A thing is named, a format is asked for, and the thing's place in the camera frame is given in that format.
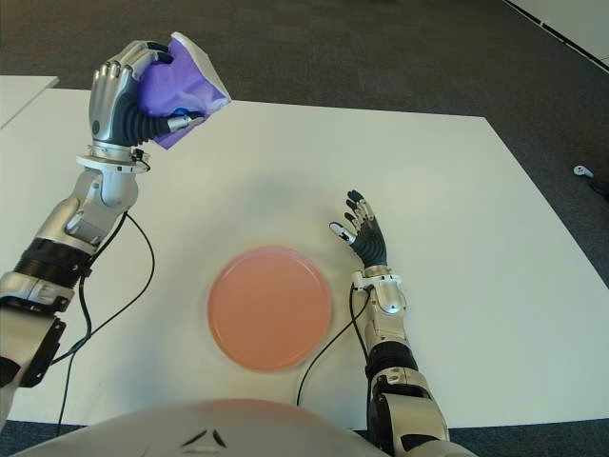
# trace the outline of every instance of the black wire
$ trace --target black wire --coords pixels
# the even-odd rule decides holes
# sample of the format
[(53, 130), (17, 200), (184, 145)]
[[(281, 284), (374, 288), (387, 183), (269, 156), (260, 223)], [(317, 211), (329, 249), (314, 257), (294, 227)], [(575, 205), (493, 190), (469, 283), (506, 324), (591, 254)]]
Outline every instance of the black wire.
[(148, 279), (147, 279), (146, 283), (144, 284), (144, 287), (142, 288), (142, 290), (140, 290), (140, 293), (138, 293), (129, 303), (127, 303), (122, 308), (120, 308), (118, 311), (116, 311), (114, 314), (112, 314), (110, 317), (108, 317), (106, 319), (106, 321), (104, 321), (102, 323), (101, 326), (96, 328), (91, 333), (91, 336), (93, 336), (95, 333), (97, 333), (99, 330), (101, 330), (103, 327), (105, 327), (107, 324), (109, 324), (114, 318), (116, 318), (119, 314), (121, 314), (131, 305), (133, 305), (133, 303), (135, 303), (142, 295), (144, 295), (144, 292), (146, 292), (146, 290), (148, 289), (148, 286), (152, 282), (152, 276), (154, 276), (154, 270), (156, 268), (156, 259), (154, 258), (154, 249), (152, 248), (152, 244), (150, 243), (150, 240), (148, 240), (148, 237), (147, 237), (146, 233), (144, 232), (144, 230), (140, 227), (140, 225), (137, 222), (135, 222), (135, 219), (133, 219), (130, 214), (127, 215), (127, 218), (139, 230), (139, 232), (144, 237), (144, 240), (146, 240), (146, 244), (148, 245), (148, 249), (150, 250), (150, 261), (151, 261), (150, 274), (148, 275)]
[[(351, 285), (351, 290), (349, 292), (349, 307), (351, 309), (353, 309), (353, 291), (355, 290), (355, 288), (353, 287), (353, 285)], [(315, 356), (315, 358), (311, 361), (311, 363), (308, 365), (308, 367), (306, 368), (306, 371), (304, 372), (304, 376), (303, 379), (301, 379), (301, 383), (298, 387), (298, 395), (296, 396), (296, 406), (299, 407), (301, 404), (301, 394), (303, 392), (303, 386), (305, 385), (305, 379), (306, 376), (308, 375), (309, 371), (313, 368), (313, 366), (315, 365), (315, 363), (317, 362), (317, 360), (324, 354), (324, 352), (330, 347), (332, 346), (332, 344), (339, 339), (339, 337), (345, 333), (349, 327), (351, 327), (351, 325), (355, 324), (355, 327), (357, 328), (357, 324), (356, 321), (357, 319), (362, 315), (363, 311), (365, 310), (365, 308), (368, 306), (368, 301), (370, 300), (370, 292), (367, 292), (367, 297), (365, 299), (365, 303), (363, 304), (362, 309), (360, 309), (360, 312), (357, 313), (357, 315), (353, 315), (353, 313), (351, 313), (351, 320), (341, 329), (341, 331), (339, 331), (336, 335), (334, 335), (334, 338), (332, 338), (325, 346), (324, 348)]]
[[(97, 252), (95, 252), (91, 256), (90, 260), (88, 261), (89, 269), (95, 263), (95, 261), (99, 258), (99, 256), (102, 254), (102, 252), (104, 252), (106, 250), (106, 248), (114, 240), (114, 238), (116, 238), (116, 235), (118, 235), (118, 232), (123, 227), (123, 224), (125, 223), (125, 219), (127, 219), (127, 217), (128, 217), (128, 214), (125, 211), (123, 213), (123, 216), (121, 216), (121, 219), (118, 221), (116, 228), (114, 229), (112, 234), (108, 237), (106, 242), (99, 249), (97, 249)], [(69, 350), (67, 350), (64, 354), (60, 355), (59, 357), (56, 357), (55, 359), (53, 359), (53, 361), (50, 363), (51, 365), (55, 365), (57, 362), (61, 362), (65, 358), (70, 357), (71, 354), (76, 353), (76, 351), (78, 349), (80, 349), (83, 346), (83, 344), (86, 343), (87, 340), (93, 334), (91, 332), (91, 327), (92, 327), (91, 318), (88, 314), (87, 301), (85, 300), (85, 279), (86, 279), (85, 276), (81, 276), (80, 280), (78, 281), (78, 300), (80, 302), (80, 308), (83, 311), (83, 316), (85, 316), (85, 323), (87, 325), (87, 331), (85, 332), (85, 336), (83, 336), (80, 340), (78, 340), (76, 343), (74, 343)]]
[[(353, 323), (353, 328), (358, 335), (358, 340), (360, 340), (360, 346), (362, 346), (363, 357), (365, 362), (368, 363), (368, 351), (365, 350), (365, 344), (363, 343), (362, 334), (360, 333), (360, 328), (358, 327), (358, 323), (355, 319), (355, 313), (353, 312), (353, 292), (355, 288), (351, 285), (351, 290), (349, 291), (349, 313), (351, 314), (351, 322)], [(366, 302), (370, 299), (370, 292), (368, 292), (368, 297), (366, 298)]]
[(68, 371), (66, 373), (66, 385), (64, 386), (64, 399), (61, 402), (61, 411), (59, 412), (59, 419), (57, 420), (57, 428), (55, 429), (55, 436), (59, 436), (61, 433), (61, 421), (64, 419), (64, 411), (66, 410), (66, 400), (68, 399), (68, 386), (69, 386), (69, 376), (72, 373), (72, 363), (74, 362), (74, 357), (76, 356), (76, 352), (71, 354), (68, 363)]
[(109, 244), (114, 240), (114, 238), (116, 238), (116, 235), (118, 235), (118, 232), (121, 231), (121, 228), (123, 227), (123, 224), (125, 223), (125, 219), (127, 219), (127, 218), (128, 218), (128, 213), (125, 211), (123, 213), (123, 215), (121, 216), (121, 219), (118, 221), (118, 225), (116, 226), (116, 228), (114, 229), (112, 234), (108, 237), (106, 242), (99, 249), (97, 249), (97, 252), (95, 252), (93, 254), (93, 257), (91, 258), (91, 261), (89, 262), (89, 266), (93, 265), (93, 262), (95, 262), (97, 260), (97, 258), (100, 255), (102, 255), (102, 252), (104, 252), (106, 250), (106, 248), (109, 246)]
[[(121, 223), (119, 223), (119, 226), (122, 226), (122, 222), (125, 221), (126, 217), (133, 223), (133, 225), (139, 230), (139, 232), (142, 234), (142, 236), (146, 240), (146, 244), (148, 246), (148, 249), (150, 250), (150, 259), (151, 259), (150, 275), (148, 276), (148, 279), (147, 279), (146, 283), (144, 284), (144, 287), (142, 288), (142, 290), (140, 290), (140, 292), (130, 302), (128, 302), (125, 306), (123, 306), (118, 311), (116, 311), (114, 314), (112, 314), (110, 317), (108, 317), (107, 320), (104, 321), (102, 323), (102, 325), (97, 327), (95, 330), (90, 331), (90, 327), (88, 327), (88, 333), (83, 338), (81, 338), (78, 342), (76, 342), (76, 344), (74, 344), (74, 346), (72, 346), (72, 348), (68, 352), (66, 352), (64, 355), (62, 355), (61, 357), (58, 357), (57, 359), (55, 359), (53, 361), (53, 363), (56, 363), (71, 355), (71, 357), (69, 359), (69, 364), (68, 364), (68, 372), (66, 374), (66, 385), (64, 387), (64, 398), (63, 398), (62, 404), (61, 404), (61, 411), (59, 413), (59, 419), (57, 420), (57, 429), (55, 430), (55, 436), (59, 436), (59, 434), (61, 433), (61, 423), (64, 418), (64, 411), (66, 409), (66, 401), (68, 399), (69, 376), (72, 371), (72, 363), (74, 362), (74, 357), (76, 356), (76, 353), (80, 350), (80, 348), (82, 346), (85, 345), (85, 343), (95, 333), (97, 333), (99, 330), (101, 330), (103, 327), (105, 327), (107, 324), (109, 324), (114, 318), (116, 318), (119, 314), (121, 314), (131, 305), (133, 305), (133, 303), (135, 303), (137, 301), (137, 299), (139, 299), (144, 294), (144, 292), (146, 292), (146, 290), (148, 289), (148, 286), (150, 285), (150, 282), (152, 281), (152, 276), (154, 276), (154, 270), (156, 268), (156, 260), (154, 257), (154, 249), (152, 248), (152, 244), (150, 243), (150, 240), (148, 239), (144, 230), (135, 221), (135, 219), (133, 219), (129, 214), (127, 214), (127, 212), (124, 213), (124, 217), (121, 219)], [(113, 239), (113, 237), (116, 236), (116, 233), (118, 233), (118, 230), (120, 229), (119, 226), (117, 226), (117, 229), (112, 233), (112, 235), (110, 235), (110, 238)], [(109, 242), (106, 242), (104, 244), (103, 248), (106, 248), (108, 246), (108, 244), (109, 244)], [(85, 284), (85, 281), (83, 278), (81, 278), (81, 283), (79, 284), (79, 288), (78, 288), (78, 292), (79, 292), (78, 296), (81, 301), (81, 307), (83, 308), (83, 313), (86, 314), (86, 316), (87, 316), (86, 319), (88, 319), (88, 322), (90, 323), (90, 317), (88, 317), (87, 304), (85, 301), (84, 284)]]
[(137, 161), (138, 161), (138, 162), (142, 162), (144, 165), (146, 165), (147, 171), (152, 170), (152, 167), (151, 167), (151, 166), (150, 166), (150, 165), (149, 165), (147, 162), (145, 162), (144, 160), (142, 160), (142, 159), (137, 159)]

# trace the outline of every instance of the gray carpet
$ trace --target gray carpet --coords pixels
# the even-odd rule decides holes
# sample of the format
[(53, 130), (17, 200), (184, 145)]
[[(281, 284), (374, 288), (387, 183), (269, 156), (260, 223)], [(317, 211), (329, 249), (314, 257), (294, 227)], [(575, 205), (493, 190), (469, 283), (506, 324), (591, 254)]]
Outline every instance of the gray carpet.
[[(126, 42), (179, 30), (236, 99), (484, 116), (609, 285), (609, 204), (571, 172), (609, 180), (609, 75), (501, 0), (2, 0), (0, 13), (0, 73), (60, 88), (88, 89)], [(482, 456), (600, 456), (608, 422), (453, 436)], [(11, 424), (3, 449), (27, 430)]]

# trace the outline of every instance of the white tabletop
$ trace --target white tabletop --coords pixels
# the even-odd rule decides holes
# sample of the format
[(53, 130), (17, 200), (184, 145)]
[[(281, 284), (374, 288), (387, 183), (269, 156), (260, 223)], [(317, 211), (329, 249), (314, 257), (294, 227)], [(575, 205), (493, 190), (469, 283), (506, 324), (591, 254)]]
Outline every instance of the white tabletop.
[(59, 82), (56, 76), (0, 75), (0, 129), (46, 88)]
[[(90, 142), (87, 111), (88, 92), (46, 90), (0, 132), (0, 269), (70, 193), (74, 156)], [(413, 351), (449, 426), (609, 414), (609, 290), (483, 118), (234, 102), (174, 149), (145, 149), (152, 172), (138, 177), (132, 214), (158, 272), (77, 357), (67, 423), (191, 399), (294, 402), (305, 366), (259, 374), (231, 363), (207, 327), (207, 291), (243, 250), (293, 247), (330, 285), (333, 335), (359, 263), (327, 223), (353, 188), (379, 216), (405, 281)], [(134, 295), (148, 267), (127, 224), (88, 281), (93, 321)], [(64, 317), (68, 348), (84, 331), (76, 301)], [(55, 421), (65, 370), (21, 389), (10, 418)], [(313, 369), (304, 406), (364, 428), (365, 385), (349, 332)]]

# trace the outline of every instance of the robotic hand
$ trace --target robotic hand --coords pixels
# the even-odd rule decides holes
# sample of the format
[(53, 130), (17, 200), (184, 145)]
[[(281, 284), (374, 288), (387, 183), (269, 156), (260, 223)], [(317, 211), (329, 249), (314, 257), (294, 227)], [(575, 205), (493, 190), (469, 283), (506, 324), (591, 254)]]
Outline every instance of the robotic hand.
[(137, 200), (135, 175), (150, 168), (131, 147), (203, 122), (198, 112), (154, 118), (138, 108), (146, 68), (171, 60), (166, 46), (134, 41), (95, 71), (88, 107), (93, 141), (90, 153), (76, 159), (85, 169), (14, 270), (0, 278), (0, 428), (14, 391), (38, 384), (59, 348), (66, 325), (55, 313), (66, 310), (116, 219)]
[(344, 217), (355, 234), (338, 222), (330, 229), (347, 242), (363, 262), (353, 273), (356, 290), (370, 292), (365, 327), (368, 353), (365, 373), (371, 385), (369, 437), (395, 456), (472, 457), (467, 449), (448, 441), (448, 428), (410, 350), (403, 328), (406, 300), (402, 279), (391, 273), (383, 233), (372, 208), (356, 190), (346, 201), (353, 214)]
[(351, 190), (347, 197), (346, 204), (355, 216), (346, 212), (344, 217), (353, 225), (357, 235), (351, 233), (338, 222), (332, 222), (330, 229), (351, 246), (358, 257), (362, 259), (364, 268), (386, 266), (387, 249), (384, 245), (379, 221), (372, 208), (356, 190)]
[(146, 68), (172, 60), (167, 46), (134, 41), (95, 71), (88, 105), (95, 149), (138, 146), (151, 138), (203, 122), (200, 112), (150, 117), (138, 106), (140, 80)]

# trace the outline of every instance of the round plate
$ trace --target round plate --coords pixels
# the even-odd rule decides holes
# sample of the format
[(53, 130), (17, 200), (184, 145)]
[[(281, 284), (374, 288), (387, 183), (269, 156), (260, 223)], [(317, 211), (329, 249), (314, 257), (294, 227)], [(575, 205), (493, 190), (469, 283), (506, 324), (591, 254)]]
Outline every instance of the round plate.
[(207, 307), (220, 349), (256, 371), (292, 368), (322, 342), (332, 301), (317, 268), (295, 250), (270, 246), (232, 260), (216, 278)]

